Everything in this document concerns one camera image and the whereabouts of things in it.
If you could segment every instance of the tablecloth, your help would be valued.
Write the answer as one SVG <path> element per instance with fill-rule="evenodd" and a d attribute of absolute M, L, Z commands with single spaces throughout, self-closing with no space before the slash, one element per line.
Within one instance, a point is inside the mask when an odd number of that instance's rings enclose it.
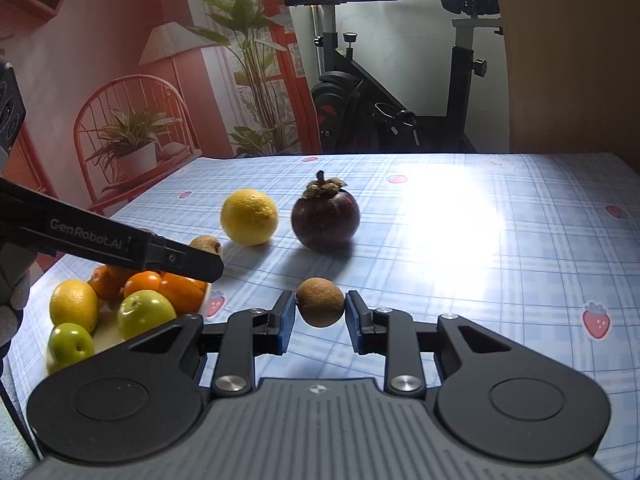
<path fill-rule="evenodd" d="M 345 180 L 362 220 L 348 254 L 306 250 L 290 211 L 316 171 Z M 220 228 L 234 190 L 268 193 L 280 213 L 272 239 L 239 246 Z M 200 158 L 145 192 L 114 218 L 189 242 L 223 241 L 224 276 L 213 284 L 209 322 L 270 308 L 305 278 L 356 289 L 370 307 L 435 322 L 455 312 L 598 381 L 612 420 L 596 458 L 620 479 L 640 474 L 640 176 L 596 155 L 319 155 L 241 160 Z M 21 406 L 45 376 L 47 305 L 67 278 L 86 280 L 93 262 L 62 258 L 34 285 L 10 363 Z M 583 321 L 604 309 L 606 333 Z M 209 358 L 202 384 L 208 383 Z M 423 355 L 429 385 L 439 384 Z M 318 330 L 296 319 L 285 356 L 256 359 L 257 378 L 380 381 L 383 357 L 353 353 L 344 322 Z"/>

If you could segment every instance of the mangosteen calyx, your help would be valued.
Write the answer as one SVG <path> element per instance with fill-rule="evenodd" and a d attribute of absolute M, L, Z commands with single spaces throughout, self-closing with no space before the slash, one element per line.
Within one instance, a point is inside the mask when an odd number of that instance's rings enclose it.
<path fill-rule="evenodd" d="M 320 170 L 316 173 L 316 179 L 306 185 L 302 198 L 310 200 L 312 198 L 324 197 L 331 198 L 335 196 L 347 183 L 339 178 L 324 179 L 324 171 Z"/>

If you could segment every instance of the green fruit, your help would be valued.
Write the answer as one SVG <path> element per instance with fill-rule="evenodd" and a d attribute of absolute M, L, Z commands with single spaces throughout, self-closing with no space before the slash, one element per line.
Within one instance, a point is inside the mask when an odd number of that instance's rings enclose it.
<path fill-rule="evenodd" d="M 128 340 L 175 317 L 174 306 L 162 294 L 139 290 L 120 304 L 118 330 L 122 338 Z"/>
<path fill-rule="evenodd" d="M 49 336 L 49 352 L 56 368 L 66 368 L 95 354 L 91 335 L 76 323 L 63 323 Z"/>

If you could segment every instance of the white pot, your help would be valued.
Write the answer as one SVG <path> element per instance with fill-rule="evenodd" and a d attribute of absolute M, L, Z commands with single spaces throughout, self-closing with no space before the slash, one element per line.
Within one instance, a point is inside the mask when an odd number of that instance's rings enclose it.
<path fill-rule="evenodd" d="M 118 159 L 118 171 L 129 180 L 151 171 L 158 165 L 156 161 L 156 145 L 150 142 L 129 155 L 121 156 Z"/>

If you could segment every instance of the adjustment knob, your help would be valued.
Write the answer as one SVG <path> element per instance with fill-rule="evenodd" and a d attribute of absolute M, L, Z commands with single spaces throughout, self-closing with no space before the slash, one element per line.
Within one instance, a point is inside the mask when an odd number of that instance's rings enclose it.
<path fill-rule="evenodd" d="M 355 43 L 358 39 L 358 35 L 355 32 L 345 32 L 342 35 L 345 43 Z"/>
<path fill-rule="evenodd" d="M 484 77 L 486 75 L 486 61 L 478 59 L 473 62 L 472 68 L 474 69 L 474 74 L 479 75 L 480 77 Z"/>

